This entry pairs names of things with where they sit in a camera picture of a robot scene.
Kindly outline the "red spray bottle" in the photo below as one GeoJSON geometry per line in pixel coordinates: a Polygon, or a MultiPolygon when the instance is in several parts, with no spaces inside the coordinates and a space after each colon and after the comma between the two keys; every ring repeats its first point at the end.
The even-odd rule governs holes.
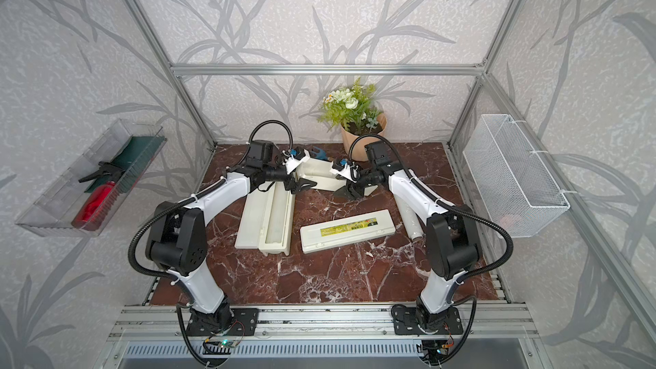
{"type": "Polygon", "coordinates": [[[91,194],[73,218],[72,227],[95,232],[102,226],[109,210],[118,198],[116,185],[123,174],[122,167],[110,162],[99,162],[95,172],[79,179],[80,184],[89,181],[96,183],[99,179],[104,179],[105,182],[93,189],[89,187],[91,194]]]}

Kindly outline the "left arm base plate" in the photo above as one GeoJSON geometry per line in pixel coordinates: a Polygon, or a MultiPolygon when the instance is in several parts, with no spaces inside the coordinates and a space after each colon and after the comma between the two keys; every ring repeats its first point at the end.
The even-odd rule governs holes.
{"type": "Polygon", "coordinates": [[[252,337],[256,332],[259,309],[218,310],[214,314],[204,314],[191,309],[191,317],[186,333],[191,337],[221,335],[229,337],[252,337]]]}

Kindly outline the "green folded cloth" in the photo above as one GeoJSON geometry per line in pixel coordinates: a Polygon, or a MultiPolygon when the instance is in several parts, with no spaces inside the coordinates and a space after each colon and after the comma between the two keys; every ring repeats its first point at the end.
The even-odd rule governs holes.
{"type": "MultiPolygon", "coordinates": [[[[166,139],[162,136],[132,136],[124,144],[119,154],[109,161],[124,170],[121,180],[116,185],[119,194],[126,194],[135,186],[139,176],[150,165],[165,142],[166,139]]],[[[104,182],[104,179],[99,179],[96,183],[92,181],[85,193],[91,193],[89,187],[93,189],[104,182]]]]}

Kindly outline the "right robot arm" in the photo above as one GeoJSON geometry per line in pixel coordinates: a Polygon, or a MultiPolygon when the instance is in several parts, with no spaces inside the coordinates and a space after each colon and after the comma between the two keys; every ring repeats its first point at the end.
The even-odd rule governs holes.
{"type": "Polygon", "coordinates": [[[454,294],[481,256],[478,229],[467,206],[444,201],[409,169],[398,151],[384,140],[366,146],[370,167],[361,169],[343,159],[331,172],[346,180],[338,192],[349,199],[364,197],[368,186],[384,186],[408,205],[424,224],[430,276],[416,307],[418,320],[427,325],[454,306],[454,294]]]}

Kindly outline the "plastic wrap roll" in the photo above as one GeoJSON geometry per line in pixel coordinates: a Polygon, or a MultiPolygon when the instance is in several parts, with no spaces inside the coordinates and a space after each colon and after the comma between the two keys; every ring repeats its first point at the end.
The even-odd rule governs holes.
{"type": "Polygon", "coordinates": [[[411,242],[423,237],[422,223],[411,207],[398,195],[394,195],[401,220],[411,242]]]}

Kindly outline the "cream dispenser lid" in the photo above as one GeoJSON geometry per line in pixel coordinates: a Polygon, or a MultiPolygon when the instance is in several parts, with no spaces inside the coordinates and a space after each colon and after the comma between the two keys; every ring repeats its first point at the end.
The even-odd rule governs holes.
{"type": "Polygon", "coordinates": [[[387,237],[395,232],[396,226],[387,209],[300,229],[304,254],[387,237]]]}

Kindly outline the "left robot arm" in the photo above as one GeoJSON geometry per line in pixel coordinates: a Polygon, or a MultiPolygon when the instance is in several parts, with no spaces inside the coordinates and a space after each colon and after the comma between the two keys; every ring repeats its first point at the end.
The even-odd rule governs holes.
{"type": "Polygon", "coordinates": [[[162,203],[155,211],[145,256],[157,265],[159,273],[186,292],[191,310],[200,316],[215,321],[231,317],[227,296],[207,264],[208,223],[266,183],[280,183],[292,194],[312,185],[295,176],[310,158],[307,150],[291,147],[275,154],[274,148],[272,142],[251,142],[244,159],[227,169],[219,181],[181,202],[162,203]]]}

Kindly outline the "green artificial plant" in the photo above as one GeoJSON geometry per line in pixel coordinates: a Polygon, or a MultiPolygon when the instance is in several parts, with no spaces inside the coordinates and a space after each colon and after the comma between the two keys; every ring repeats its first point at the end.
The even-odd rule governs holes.
{"type": "Polygon", "coordinates": [[[356,136],[380,133],[382,111],[374,102],[376,90],[376,85],[363,85],[357,79],[351,87],[330,92],[319,106],[318,121],[330,128],[341,126],[356,136]]]}

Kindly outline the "cream wrap dispenser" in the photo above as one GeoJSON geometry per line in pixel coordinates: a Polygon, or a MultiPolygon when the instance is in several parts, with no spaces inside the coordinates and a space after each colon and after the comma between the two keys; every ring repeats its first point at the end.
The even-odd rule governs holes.
{"type": "MultiPolygon", "coordinates": [[[[307,179],[307,186],[310,189],[329,191],[332,192],[335,197],[347,199],[343,197],[343,187],[345,187],[347,180],[337,178],[335,175],[331,174],[331,164],[331,162],[324,162],[310,157],[307,162],[297,168],[294,174],[297,179],[307,179]]],[[[377,186],[367,188],[367,196],[372,195],[376,189],[377,186]]]]}

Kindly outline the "cream dispenser base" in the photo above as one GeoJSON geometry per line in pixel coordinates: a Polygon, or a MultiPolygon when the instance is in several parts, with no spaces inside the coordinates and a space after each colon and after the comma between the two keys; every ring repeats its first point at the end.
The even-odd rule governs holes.
{"type": "Polygon", "coordinates": [[[258,249],[265,256],[290,254],[296,197],[277,182],[268,191],[255,190],[247,196],[236,249],[258,249]]]}

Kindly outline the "clear plastic wall tray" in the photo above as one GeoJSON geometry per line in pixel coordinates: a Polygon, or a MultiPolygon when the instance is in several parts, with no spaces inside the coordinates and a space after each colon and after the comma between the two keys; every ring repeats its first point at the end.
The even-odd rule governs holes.
{"type": "Polygon", "coordinates": [[[16,224],[39,237],[97,237],[165,143],[162,126],[115,121],[16,224]]]}

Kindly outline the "blue hand rake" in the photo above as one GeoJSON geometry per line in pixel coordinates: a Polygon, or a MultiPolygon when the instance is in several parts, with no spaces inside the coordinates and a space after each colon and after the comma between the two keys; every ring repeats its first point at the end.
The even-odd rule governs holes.
{"type": "Polygon", "coordinates": [[[318,146],[311,147],[310,150],[309,150],[309,153],[310,153],[311,157],[316,159],[316,160],[320,160],[320,161],[324,161],[324,162],[328,161],[328,155],[326,154],[326,152],[323,149],[319,148],[318,146]]]}

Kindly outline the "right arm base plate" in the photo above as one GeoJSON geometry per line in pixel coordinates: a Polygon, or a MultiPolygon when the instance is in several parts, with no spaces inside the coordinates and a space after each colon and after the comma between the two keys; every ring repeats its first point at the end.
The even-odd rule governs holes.
{"type": "Polygon", "coordinates": [[[394,332],[399,336],[462,335],[464,328],[456,307],[430,314],[424,307],[396,304],[391,308],[394,332]]]}

